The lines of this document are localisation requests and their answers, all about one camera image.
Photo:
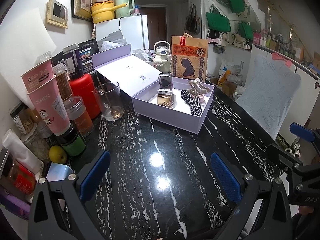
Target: blue gripper pad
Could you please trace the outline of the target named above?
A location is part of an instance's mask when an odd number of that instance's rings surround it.
[[[315,140],[315,136],[313,134],[313,131],[310,129],[304,128],[302,125],[297,124],[297,123],[292,123],[290,125],[290,132],[307,142],[313,142]]]
[[[89,171],[80,187],[79,199],[84,203],[92,198],[101,179],[105,176],[106,171],[110,166],[110,153],[104,150],[104,153],[96,161],[95,165]]]
[[[217,153],[211,155],[211,166],[229,200],[238,204],[242,198],[240,184]]]

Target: metal rod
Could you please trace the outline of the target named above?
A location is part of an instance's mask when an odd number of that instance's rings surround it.
[[[305,73],[307,73],[309,76],[313,77],[315,80],[319,80],[320,79],[317,75],[312,73],[308,68],[306,68],[304,65],[300,64],[299,62],[293,60],[292,58],[289,58],[288,56],[283,55],[283,54],[281,54],[281,53],[279,53],[279,52],[277,52],[277,51],[275,51],[273,49],[267,48],[265,46],[261,46],[259,44],[255,44],[255,43],[253,43],[253,45],[255,45],[258,49],[262,49],[262,50],[270,52],[270,53],[275,52],[275,53],[281,55],[282,57],[290,60],[296,67],[298,67],[299,69],[303,70]]]

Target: pink paper cup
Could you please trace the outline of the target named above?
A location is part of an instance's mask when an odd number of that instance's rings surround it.
[[[62,135],[69,129],[70,120],[59,93],[56,75],[28,95],[42,119],[55,135]]]
[[[33,92],[53,78],[51,59],[36,65],[21,77],[28,93]]]

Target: white refrigerator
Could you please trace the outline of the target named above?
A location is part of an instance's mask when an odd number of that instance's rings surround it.
[[[96,27],[97,41],[108,36],[110,33],[121,30],[123,37],[127,39],[127,44],[131,44],[131,50],[149,49],[148,22],[146,15],[113,19],[97,23],[94,26]]]

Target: glass cup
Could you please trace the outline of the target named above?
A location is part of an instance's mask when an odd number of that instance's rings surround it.
[[[123,116],[124,110],[118,82],[101,84],[94,89],[93,94],[105,119],[115,121]]]

